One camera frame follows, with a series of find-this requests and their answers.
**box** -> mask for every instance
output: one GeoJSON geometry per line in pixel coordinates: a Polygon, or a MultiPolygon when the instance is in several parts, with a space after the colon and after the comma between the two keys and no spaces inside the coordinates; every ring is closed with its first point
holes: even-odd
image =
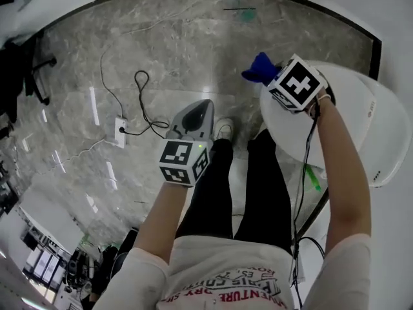
{"type": "Polygon", "coordinates": [[[195,186],[210,163],[207,141],[162,139],[159,168],[165,181],[195,186]]]}
{"type": "Polygon", "coordinates": [[[326,87],[324,77],[294,54],[267,88],[284,109],[298,113],[326,87]]]}

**floor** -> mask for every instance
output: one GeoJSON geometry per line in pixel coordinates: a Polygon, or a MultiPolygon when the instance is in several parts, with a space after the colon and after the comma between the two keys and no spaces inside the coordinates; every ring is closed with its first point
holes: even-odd
{"type": "MultiPolygon", "coordinates": [[[[124,149],[110,144],[121,107],[103,86],[103,53],[104,82],[119,98],[130,132],[146,127],[134,83],[137,70],[150,74],[143,101],[151,118],[171,121],[205,98],[214,101],[216,120],[234,118],[230,184],[238,223],[245,204],[247,141],[262,122],[260,87],[243,80],[241,71],[262,51],[275,63],[297,53],[368,74],[372,41],[326,14],[288,0],[201,0],[176,15],[192,1],[111,0],[51,26],[39,53],[55,55],[57,65],[43,69],[38,79],[51,104],[20,96],[14,136],[0,142],[6,163],[15,169],[16,188],[60,203],[94,243],[118,242],[139,225],[161,185],[155,134],[128,136],[124,149]]],[[[277,156],[293,206],[301,165],[280,149],[277,156]]],[[[324,191],[326,181],[319,182],[324,191]]],[[[308,182],[305,189],[299,226],[323,193],[308,182]]]]}

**wall socket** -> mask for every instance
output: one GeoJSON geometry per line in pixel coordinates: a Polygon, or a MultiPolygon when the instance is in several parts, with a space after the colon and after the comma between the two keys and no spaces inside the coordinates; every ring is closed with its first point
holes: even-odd
{"type": "Polygon", "coordinates": [[[119,132],[121,127],[126,130],[126,119],[117,117],[115,120],[115,145],[124,148],[126,144],[126,134],[119,132]]]}

